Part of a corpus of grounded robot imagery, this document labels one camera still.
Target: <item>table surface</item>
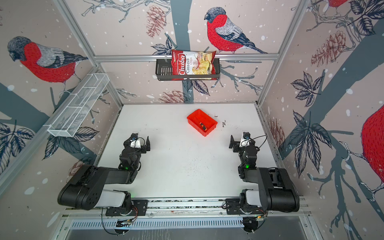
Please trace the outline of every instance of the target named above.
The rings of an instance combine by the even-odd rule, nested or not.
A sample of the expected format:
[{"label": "table surface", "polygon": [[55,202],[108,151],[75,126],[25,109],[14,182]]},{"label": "table surface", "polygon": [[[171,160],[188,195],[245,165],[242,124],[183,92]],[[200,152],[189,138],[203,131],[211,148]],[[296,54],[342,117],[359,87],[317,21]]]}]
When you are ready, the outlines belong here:
[{"label": "table surface", "polygon": [[[207,137],[188,124],[187,116],[201,109],[218,124]],[[238,153],[229,149],[230,137],[242,132],[264,135],[254,104],[124,105],[99,167],[117,168],[123,142],[131,133],[151,142],[141,155],[141,170],[132,184],[108,184],[104,189],[124,190],[137,198],[236,197],[243,189],[258,189],[238,176]],[[255,139],[259,146],[264,137]],[[257,154],[256,166],[276,167],[267,142]]]}]

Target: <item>bird head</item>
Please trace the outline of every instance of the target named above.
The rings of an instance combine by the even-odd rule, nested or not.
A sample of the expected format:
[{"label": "bird head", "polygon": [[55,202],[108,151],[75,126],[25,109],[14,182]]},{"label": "bird head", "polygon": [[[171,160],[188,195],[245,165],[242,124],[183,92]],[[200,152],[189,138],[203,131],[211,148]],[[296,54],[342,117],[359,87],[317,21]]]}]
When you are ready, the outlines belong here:
[{"label": "bird head", "polygon": [[8,43],[8,52],[13,61],[21,60],[25,61],[26,57],[24,54],[25,45],[31,43],[29,38],[23,36],[17,36]]},{"label": "bird head", "polygon": [[204,17],[204,20],[207,20],[209,23],[212,23],[214,19],[219,15],[225,15],[226,12],[224,8],[214,7],[207,11],[207,14]]}]

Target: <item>red plastic bin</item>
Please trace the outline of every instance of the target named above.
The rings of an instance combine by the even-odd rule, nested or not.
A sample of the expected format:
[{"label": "red plastic bin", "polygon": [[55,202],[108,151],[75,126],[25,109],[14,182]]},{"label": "red plastic bin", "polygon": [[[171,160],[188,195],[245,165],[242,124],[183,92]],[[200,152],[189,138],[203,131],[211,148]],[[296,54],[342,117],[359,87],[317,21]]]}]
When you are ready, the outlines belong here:
[{"label": "red plastic bin", "polygon": [[216,128],[217,122],[208,116],[201,109],[197,109],[191,113],[188,117],[188,123],[192,125],[199,133],[206,137],[212,130]]}]

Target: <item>chip bag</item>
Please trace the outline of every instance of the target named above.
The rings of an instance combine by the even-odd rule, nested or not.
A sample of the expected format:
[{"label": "chip bag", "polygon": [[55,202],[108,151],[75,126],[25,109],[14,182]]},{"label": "chip bag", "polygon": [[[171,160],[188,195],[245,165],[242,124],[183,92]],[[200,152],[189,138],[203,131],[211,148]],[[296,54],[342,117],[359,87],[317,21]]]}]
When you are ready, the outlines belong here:
[{"label": "chip bag", "polygon": [[[216,51],[214,52],[191,52],[172,50],[172,74],[173,75],[200,75],[200,74],[216,74],[213,61]],[[216,78],[191,78],[216,80]]]}]

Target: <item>white wire basket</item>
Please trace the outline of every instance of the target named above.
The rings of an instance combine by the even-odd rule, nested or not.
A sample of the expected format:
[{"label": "white wire basket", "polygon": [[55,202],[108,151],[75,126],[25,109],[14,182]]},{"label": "white wire basket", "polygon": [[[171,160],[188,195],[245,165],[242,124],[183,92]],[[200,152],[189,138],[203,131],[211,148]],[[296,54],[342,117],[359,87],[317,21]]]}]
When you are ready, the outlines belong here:
[{"label": "white wire basket", "polygon": [[48,132],[53,136],[73,137],[109,83],[105,73],[93,73],[88,76],[84,86],[73,94],[74,98],[49,127]]}]

